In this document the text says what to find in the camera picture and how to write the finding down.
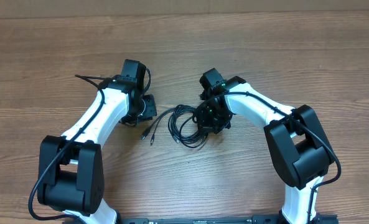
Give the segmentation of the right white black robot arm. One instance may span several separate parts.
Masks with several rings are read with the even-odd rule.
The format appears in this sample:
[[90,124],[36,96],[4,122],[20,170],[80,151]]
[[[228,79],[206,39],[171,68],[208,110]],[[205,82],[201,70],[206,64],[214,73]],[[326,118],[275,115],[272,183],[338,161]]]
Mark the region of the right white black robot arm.
[[273,167],[285,184],[284,204],[277,214],[253,215],[245,223],[338,223],[336,215],[315,210],[319,187],[331,164],[338,164],[315,111],[277,103],[258,93],[244,79],[224,79],[216,69],[200,78],[203,101],[195,122],[204,133],[230,128],[233,115],[264,131]]

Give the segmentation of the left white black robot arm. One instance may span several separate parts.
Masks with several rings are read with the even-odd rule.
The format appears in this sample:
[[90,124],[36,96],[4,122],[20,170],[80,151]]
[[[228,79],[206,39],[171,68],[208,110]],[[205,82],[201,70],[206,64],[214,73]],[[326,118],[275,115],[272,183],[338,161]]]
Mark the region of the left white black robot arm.
[[148,121],[156,116],[156,104],[147,94],[151,73],[139,61],[127,59],[120,74],[99,80],[96,98],[83,116],[61,136],[48,135],[40,144],[38,179],[28,201],[36,220],[121,221],[103,198],[101,150],[118,123]]

